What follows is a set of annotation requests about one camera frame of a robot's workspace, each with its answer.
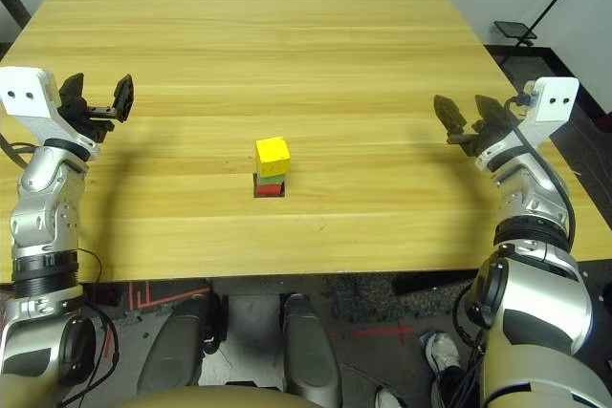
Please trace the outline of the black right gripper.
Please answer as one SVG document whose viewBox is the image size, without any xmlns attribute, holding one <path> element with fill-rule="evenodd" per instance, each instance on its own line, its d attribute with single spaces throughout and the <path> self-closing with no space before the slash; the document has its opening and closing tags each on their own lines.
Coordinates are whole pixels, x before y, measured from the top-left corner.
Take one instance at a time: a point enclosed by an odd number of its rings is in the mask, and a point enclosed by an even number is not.
<svg viewBox="0 0 612 408">
<path fill-rule="evenodd" d="M 444 96 L 433 99 L 435 115 L 448 133 L 447 143 L 460 146 L 468 157 L 480 156 L 511 132 L 511 127 L 506 124 L 506 110 L 497 99 L 476 96 L 475 103 L 480 119 L 472 125 L 474 132 L 466 134 L 464 127 L 467 121 L 456 103 Z"/>
</svg>

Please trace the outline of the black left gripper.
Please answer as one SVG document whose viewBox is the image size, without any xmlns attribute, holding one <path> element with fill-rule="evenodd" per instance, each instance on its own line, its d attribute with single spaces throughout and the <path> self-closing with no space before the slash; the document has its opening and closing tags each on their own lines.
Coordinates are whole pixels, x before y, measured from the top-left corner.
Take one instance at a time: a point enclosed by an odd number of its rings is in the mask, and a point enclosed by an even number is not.
<svg viewBox="0 0 612 408">
<path fill-rule="evenodd" d="M 87 101 L 82 95 L 84 74 L 77 73 L 69 76 L 59 89 L 61 109 L 64 119 L 82 136 L 95 143 L 103 143 L 106 135 L 113 132 L 115 125 L 109 119 L 91 119 L 83 112 Z M 119 122 L 127 121 L 134 102 L 134 83 L 131 75 L 125 75 L 118 81 L 114 92 L 113 108 L 116 111 L 115 119 Z"/>
</svg>

